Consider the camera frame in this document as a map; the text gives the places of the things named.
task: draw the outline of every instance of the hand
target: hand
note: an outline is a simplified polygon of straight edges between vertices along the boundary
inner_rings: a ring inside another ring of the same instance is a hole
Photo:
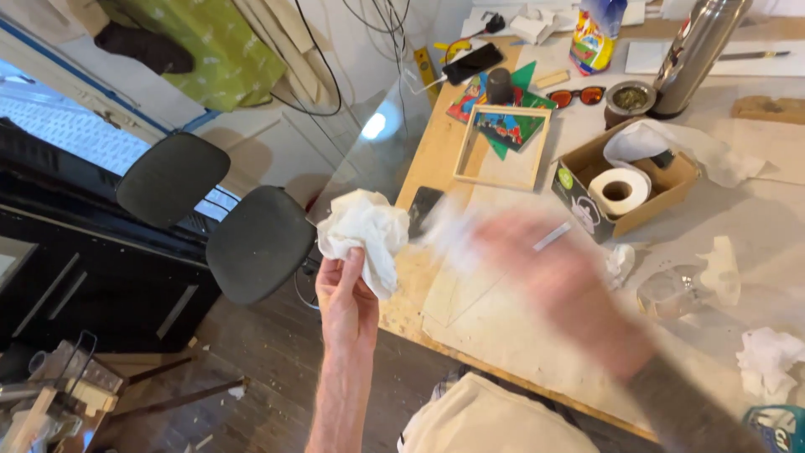
[[[617,311],[597,275],[597,257],[574,240],[572,231],[534,250],[561,223],[513,210],[479,225],[473,243],[492,265],[524,285],[536,312],[615,377],[628,380],[654,354],[654,346]]]
[[[346,261],[324,259],[316,277],[325,352],[372,355],[378,341],[378,298],[361,278],[364,251]]]

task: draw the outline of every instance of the wooden frame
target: wooden frame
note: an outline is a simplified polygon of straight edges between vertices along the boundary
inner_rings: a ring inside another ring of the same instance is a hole
[[[491,105],[481,105],[478,104],[473,106],[472,111],[469,114],[469,121],[467,122],[467,130],[464,132],[464,138],[461,140],[461,149],[458,153],[458,161],[456,162],[456,169],[453,171],[453,177],[457,181],[468,182],[472,184],[480,184],[480,185],[489,185],[492,187],[498,187],[500,189],[515,189],[515,190],[523,190],[527,192],[534,191],[534,185],[537,182],[537,172],[539,171],[539,161],[543,157],[543,148],[545,147],[545,139],[548,136],[548,131],[550,130],[550,123],[551,123],[551,113],[553,110],[550,109],[536,109],[531,107],[508,107],[508,106],[491,106]],[[464,162],[464,158],[467,154],[467,144],[469,143],[469,138],[473,133],[475,117],[477,114],[480,113],[491,113],[491,114],[516,114],[520,116],[530,116],[533,118],[545,118],[545,122],[542,125],[542,130],[538,131],[539,137],[534,138],[538,140],[537,142],[537,149],[536,149],[536,156],[534,158],[534,167],[531,169],[531,178],[527,184],[517,184],[517,183],[506,183],[502,181],[488,181],[482,180],[478,177],[468,177],[464,174],[461,174],[461,164]]]

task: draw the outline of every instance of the wooden table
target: wooden table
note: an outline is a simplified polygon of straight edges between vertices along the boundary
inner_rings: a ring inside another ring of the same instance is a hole
[[[650,19],[643,26],[621,29],[621,36],[668,39],[676,34],[680,25],[680,22]],[[800,30],[804,27],[805,19],[771,19],[769,23],[762,27],[753,27],[753,30],[749,33],[739,31],[736,39],[756,39],[758,36],[763,36],[767,39],[802,39],[805,38],[805,32]],[[510,46],[508,43],[517,40],[517,38],[503,37],[488,38],[487,40],[495,43],[506,55],[506,60],[501,66],[514,70],[521,47]],[[455,181],[452,177],[452,171],[459,152],[458,144],[464,134],[464,124],[444,114],[450,103],[456,99],[463,89],[463,86],[455,87],[448,84],[445,84],[442,88],[439,99],[433,109],[433,115],[427,125],[427,130],[419,144],[411,169],[397,199],[397,207],[408,210],[420,186],[432,187],[445,192],[454,189],[466,191],[466,193],[472,192],[473,185]],[[482,157],[475,153],[471,155],[467,166],[468,172],[478,168]],[[398,256],[396,260],[398,291],[390,300],[381,301],[380,303],[380,327],[383,330],[429,347],[434,351],[448,355],[485,372],[492,373],[580,412],[619,426],[631,433],[656,441],[656,436],[647,430],[643,430],[591,406],[581,404],[566,395],[517,378],[428,337],[422,330],[423,318],[421,310],[434,277],[441,266],[439,262],[432,263],[431,259],[431,255],[427,253],[414,252],[410,249],[403,250],[403,253]]]

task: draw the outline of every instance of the thermos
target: thermos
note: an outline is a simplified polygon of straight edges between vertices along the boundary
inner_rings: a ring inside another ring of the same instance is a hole
[[[696,2],[654,81],[657,102],[650,117],[675,118],[685,110],[751,6],[752,0]]]

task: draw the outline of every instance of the forearm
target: forearm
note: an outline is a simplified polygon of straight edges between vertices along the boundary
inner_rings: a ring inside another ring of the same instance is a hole
[[[324,353],[306,453],[358,453],[372,383],[372,353]]]
[[[655,355],[626,383],[661,444],[671,452],[765,451],[726,411]]]

